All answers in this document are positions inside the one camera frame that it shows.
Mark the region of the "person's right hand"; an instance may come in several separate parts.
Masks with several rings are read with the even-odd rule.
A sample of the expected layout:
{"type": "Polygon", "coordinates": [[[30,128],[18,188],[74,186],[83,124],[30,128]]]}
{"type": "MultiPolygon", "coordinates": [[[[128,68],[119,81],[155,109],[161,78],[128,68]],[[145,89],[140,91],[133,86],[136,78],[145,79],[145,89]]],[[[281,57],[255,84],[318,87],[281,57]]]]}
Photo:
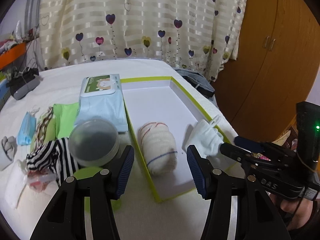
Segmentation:
{"type": "Polygon", "coordinates": [[[319,225],[319,199],[311,201],[305,198],[285,200],[270,194],[272,202],[280,205],[280,209],[293,215],[288,230],[311,228],[319,225]]]}

